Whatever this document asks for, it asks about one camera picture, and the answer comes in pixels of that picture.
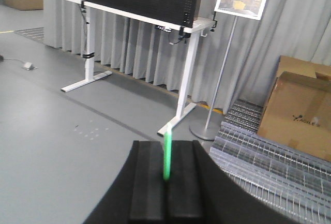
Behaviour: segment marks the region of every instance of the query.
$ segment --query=desk foot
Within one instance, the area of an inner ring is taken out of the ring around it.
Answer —
[[[194,108],[196,107],[195,103],[190,103],[184,108],[183,115],[181,117],[173,117],[169,122],[167,122],[160,130],[157,131],[158,135],[164,136],[164,134],[167,131],[168,124],[170,124],[172,127],[175,127],[181,120],[188,115]]]
[[[89,83],[92,83],[92,82],[94,82],[96,80],[99,80],[101,78],[107,77],[107,76],[109,76],[111,74],[112,74],[112,72],[109,71],[109,70],[107,70],[107,71],[105,71],[103,73],[100,73],[100,74],[95,75],[93,77],[93,79],[91,79],[91,80],[84,79],[84,80],[82,80],[80,82],[77,82],[77,83],[74,83],[72,85],[66,86],[66,87],[62,88],[61,90],[63,92],[68,92],[68,91],[71,91],[73,89],[79,88],[79,87],[84,86],[84,85],[87,85]]]

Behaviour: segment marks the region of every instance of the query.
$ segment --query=gray curtain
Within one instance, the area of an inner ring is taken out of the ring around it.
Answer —
[[[78,6],[44,0],[45,44],[80,53],[84,45]],[[216,0],[202,0],[200,16],[212,18]],[[267,0],[261,21],[239,18],[215,107],[227,112],[241,98],[263,104],[280,55],[331,65],[331,0]],[[179,89],[187,46],[177,32],[97,12],[96,59],[134,78]],[[201,38],[192,75],[193,101],[210,103],[234,17],[217,14],[218,27]]]

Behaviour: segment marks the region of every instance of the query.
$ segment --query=standing desk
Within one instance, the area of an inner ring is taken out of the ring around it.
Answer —
[[[72,3],[82,4],[82,0],[65,0]],[[76,89],[78,87],[81,87],[83,85],[92,83],[98,79],[107,77],[112,74],[111,71],[105,71],[103,73],[100,73],[98,75],[93,76],[94,74],[94,50],[95,50],[95,41],[94,41],[94,34],[95,34],[95,24],[96,24],[96,17],[95,12],[91,11],[92,8],[103,10],[109,13],[118,14],[120,16],[129,17],[135,20],[144,21],[147,23],[151,23],[158,26],[164,26],[173,30],[179,31],[181,26],[176,25],[173,23],[161,21],[152,19],[149,17],[141,16],[138,14],[122,11],[115,8],[106,7],[104,5],[99,5],[91,2],[84,1],[84,6],[86,7],[86,23],[87,23],[87,32],[86,32],[86,49],[85,49],[85,56],[86,56],[86,62],[85,62],[85,79],[74,83],[72,85],[66,86],[62,88],[61,90],[64,92],[71,91],[73,89]],[[173,117],[169,122],[167,122],[160,130],[158,130],[159,135],[164,135],[168,124],[170,124],[172,127],[176,126],[187,114],[189,114],[196,106],[195,103],[189,103],[186,105],[186,99],[188,95],[189,90],[189,84],[191,80],[191,75],[193,71],[195,56],[197,53],[198,43],[200,36],[205,37],[203,35],[203,31],[206,28],[212,27],[214,25],[214,21],[206,18],[198,17],[197,20],[194,21],[193,27],[184,28],[184,32],[191,34],[191,37],[189,39],[189,45],[188,50],[186,54],[186,60],[185,60],[185,66],[183,71],[183,78],[182,83],[180,85],[179,90],[179,98],[178,98],[178,104],[177,104],[177,110],[176,115]]]

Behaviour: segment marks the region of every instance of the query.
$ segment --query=cable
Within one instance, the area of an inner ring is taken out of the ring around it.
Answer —
[[[19,60],[19,59],[10,59],[10,58],[4,58],[4,60],[15,60],[15,61],[19,61],[19,62],[21,62],[21,63],[23,63],[23,64],[25,64],[26,62],[24,62],[24,61],[22,61],[22,60]]]
[[[80,4],[77,3],[77,7],[79,8],[79,12],[81,13],[81,15],[83,17],[83,21],[84,21],[83,32],[84,32],[84,53],[85,53],[86,49],[87,49],[87,20],[86,20],[86,16],[84,15],[84,12],[83,12]]]
[[[168,42],[169,42],[170,45],[173,46],[174,44],[178,44],[178,43],[180,43],[181,41],[184,40],[184,36],[180,36],[180,37],[178,38],[178,40],[179,40],[179,41],[177,41],[176,43],[171,42],[171,41],[170,41],[170,33],[168,33]]]

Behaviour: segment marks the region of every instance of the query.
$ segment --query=green light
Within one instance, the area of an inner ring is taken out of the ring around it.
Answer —
[[[168,181],[170,178],[171,145],[172,145],[172,129],[171,129],[171,125],[168,125],[167,131],[164,134],[163,179],[165,181]]]

